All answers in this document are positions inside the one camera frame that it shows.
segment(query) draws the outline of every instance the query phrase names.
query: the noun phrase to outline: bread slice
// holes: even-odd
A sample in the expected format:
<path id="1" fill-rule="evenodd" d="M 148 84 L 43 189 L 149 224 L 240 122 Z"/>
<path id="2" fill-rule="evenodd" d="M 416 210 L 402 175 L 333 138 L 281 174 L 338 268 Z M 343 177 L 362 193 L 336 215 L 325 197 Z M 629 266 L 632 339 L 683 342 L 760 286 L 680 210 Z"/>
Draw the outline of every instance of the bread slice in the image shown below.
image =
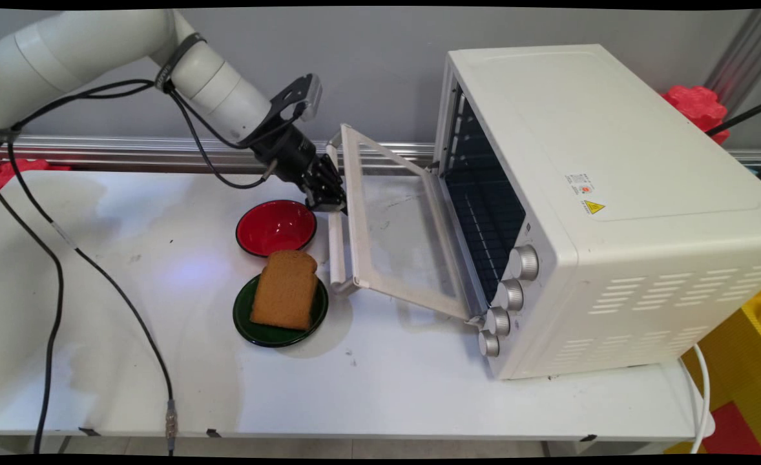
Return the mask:
<path id="1" fill-rule="evenodd" d="M 318 262 L 303 251 L 275 251 L 254 294 L 251 323 L 308 330 L 312 298 L 318 287 Z"/>

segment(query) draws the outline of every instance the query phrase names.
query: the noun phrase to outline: toaster oven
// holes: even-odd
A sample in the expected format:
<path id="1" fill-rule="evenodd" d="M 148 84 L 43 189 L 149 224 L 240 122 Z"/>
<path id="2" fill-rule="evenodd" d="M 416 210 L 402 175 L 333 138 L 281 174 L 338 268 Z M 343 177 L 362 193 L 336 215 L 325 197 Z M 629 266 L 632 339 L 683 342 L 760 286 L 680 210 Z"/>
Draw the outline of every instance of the toaster oven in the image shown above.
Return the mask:
<path id="1" fill-rule="evenodd" d="M 340 145 L 333 290 L 475 325 L 495 377 L 675 359 L 761 290 L 761 181 L 599 45 L 449 52 L 428 170 L 347 125 Z M 403 181 L 364 176 L 368 150 L 415 174 L 380 226 L 397 203 L 369 199 Z"/>

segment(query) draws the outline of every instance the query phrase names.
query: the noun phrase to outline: cable connector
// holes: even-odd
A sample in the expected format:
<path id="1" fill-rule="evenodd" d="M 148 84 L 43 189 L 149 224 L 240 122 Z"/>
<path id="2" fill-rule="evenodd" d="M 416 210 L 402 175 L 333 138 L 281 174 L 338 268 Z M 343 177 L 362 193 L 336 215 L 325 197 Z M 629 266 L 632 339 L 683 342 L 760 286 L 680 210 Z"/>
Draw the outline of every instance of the cable connector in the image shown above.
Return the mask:
<path id="1" fill-rule="evenodd" d="M 16 140 L 21 134 L 21 129 L 11 127 L 11 129 L 0 129 L 0 142 L 10 143 Z"/>
<path id="2" fill-rule="evenodd" d="M 277 159 L 273 159 L 271 163 L 269 163 L 268 169 L 266 169 L 265 173 L 263 173 L 263 176 L 260 177 L 262 180 L 269 179 L 269 176 L 271 176 L 271 173 L 274 173 L 274 171 L 277 169 Z"/>
<path id="3" fill-rule="evenodd" d="M 168 439 L 168 452 L 174 452 L 176 440 L 176 407 L 174 400 L 168 400 L 168 411 L 165 412 L 165 438 Z"/>

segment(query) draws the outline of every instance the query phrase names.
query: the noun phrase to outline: white robotic arm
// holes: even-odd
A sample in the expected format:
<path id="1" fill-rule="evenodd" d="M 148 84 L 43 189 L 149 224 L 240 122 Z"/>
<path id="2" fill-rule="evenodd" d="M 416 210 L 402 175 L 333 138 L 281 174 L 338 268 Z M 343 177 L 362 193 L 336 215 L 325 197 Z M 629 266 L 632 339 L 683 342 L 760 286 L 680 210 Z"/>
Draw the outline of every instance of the white robotic arm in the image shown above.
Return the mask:
<path id="1" fill-rule="evenodd" d="M 285 123 L 283 100 L 295 104 L 300 118 L 313 118 L 321 91 L 316 76 L 301 77 L 269 101 L 205 41 L 190 44 L 172 64 L 171 57 L 192 35 L 194 29 L 178 11 L 156 9 L 62 12 L 0 39 L 0 141 L 16 138 L 11 128 L 45 103 L 149 56 L 169 72 L 180 95 L 222 132 L 243 144 L 256 139 L 251 145 L 256 158 L 265 165 L 276 161 L 275 174 L 298 185 L 310 208 L 342 209 L 345 193 L 339 176 L 331 177 L 328 157 L 317 156 L 294 125 L 275 130 Z M 261 138 L 265 132 L 274 133 Z M 321 178 L 335 185 L 320 183 Z"/>

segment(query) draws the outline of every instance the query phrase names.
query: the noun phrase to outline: warning label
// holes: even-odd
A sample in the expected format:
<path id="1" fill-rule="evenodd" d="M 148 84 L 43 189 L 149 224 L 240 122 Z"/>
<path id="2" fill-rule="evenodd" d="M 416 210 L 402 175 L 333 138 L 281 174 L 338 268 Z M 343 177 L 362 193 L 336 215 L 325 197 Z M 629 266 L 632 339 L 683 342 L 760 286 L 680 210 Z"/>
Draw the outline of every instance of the warning label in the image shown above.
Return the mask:
<path id="1" fill-rule="evenodd" d="M 587 173 L 567 174 L 564 176 L 567 183 L 570 183 L 570 188 L 573 189 L 573 194 L 587 195 L 596 192 L 596 188 L 593 186 L 593 182 L 590 181 L 590 176 Z"/>
<path id="2" fill-rule="evenodd" d="M 596 212 L 598 212 L 600 209 L 605 208 L 605 206 L 601 203 L 590 202 L 590 200 L 585 200 L 584 203 L 587 207 L 587 211 L 589 211 L 591 215 L 596 214 Z"/>

